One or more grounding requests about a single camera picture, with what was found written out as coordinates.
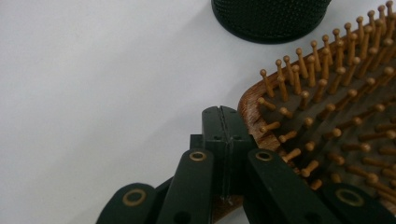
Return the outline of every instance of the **hairbrush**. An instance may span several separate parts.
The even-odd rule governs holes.
[[[242,96],[238,111],[258,146],[277,152],[311,189],[348,183],[396,214],[396,14],[392,1],[313,40],[304,56]]]

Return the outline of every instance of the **screw hole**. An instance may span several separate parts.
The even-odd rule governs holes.
[[[360,207],[364,205],[364,199],[355,191],[350,189],[338,189],[335,192],[338,200],[343,203],[349,204],[354,207]]]
[[[176,224],[188,224],[191,221],[191,215],[188,212],[178,212],[174,216]]]
[[[258,152],[256,153],[256,158],[261,161],[270,161],[272,159],[272,155],[266,152]]]
[[[131,189],[122,197],[122,202],[126,206],[138,206],[146,200],[146,192],[142,189]]]
[[[190,159],[192,161],[204,161],[206,159],[206,154],[204,152],[195,151],[190,153]]]

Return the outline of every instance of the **black cylindrical container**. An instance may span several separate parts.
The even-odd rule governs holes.
[[[213,11],[229,32],[249,41],[281,43],[310,33],[331,0],[212,0]]]

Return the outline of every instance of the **wooden bristle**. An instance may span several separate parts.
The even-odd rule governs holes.
[[[319,167],[318,161],[311,161],[304,169],[301,170],[301,175],[303,177],[309,177],[311,173],[318,167]]]
[[[298,62],[300,65],[300,71],[303,78],[308,78],[308,71],[306,70],[305,61],[303,57],[303,50],[297,49],[296,54],[298,55]]]
[[[262,79],[264,80],[264,84],[265,84],[265,89],[267,90],[267,95],[269,97],[274,97],[274,91],[273,91],[273,87],[272,84],[270,83],[270,81],[268,80],[267,77],[267,71],[265,71],[265,69],[262,69],[260,71],[260,75],[262,76]]]
[[[267,109],[271,111],[276,110],[276,105],[269,103],[264,99],[264,97],[260,97],[257,101],[259,102],[259,104],[264,105]]]
[[[301,150],[299,148],[295,148],[294,150],[292,150],[290,153],[288,153],[287,155],[285,155],[284,157],[282,157],[284,162],[288,162],[298,156],[301,155]]]

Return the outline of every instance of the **black plastic part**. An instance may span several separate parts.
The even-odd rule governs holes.
[[[97,224],[152,224],[152,209],[157,192],[146,184],[131,184],[119,189],[100,214]]]
[[[239,113],[212,106],[202,113],[202,133],[191,136],[191,148],[205,148],[215,156],[214,193],[224,198],[241,195],[248,152],[256,142]]]
[[[330,184],[320,189],[325,204],[346,224],[395,224],[393,214],[361,189]]]
[[[341,223],[275,152],[250,151],[247,176],[244,209],[250,223]],[[260,210],[269,217],[260,216]]]
[[[307,35],[322,21],[331,0],[212,0],[219,23],[257,43],[283,43]]]
[[[163,202],[157,224],[212,223],[214,157],[204,149],[183,154]]]

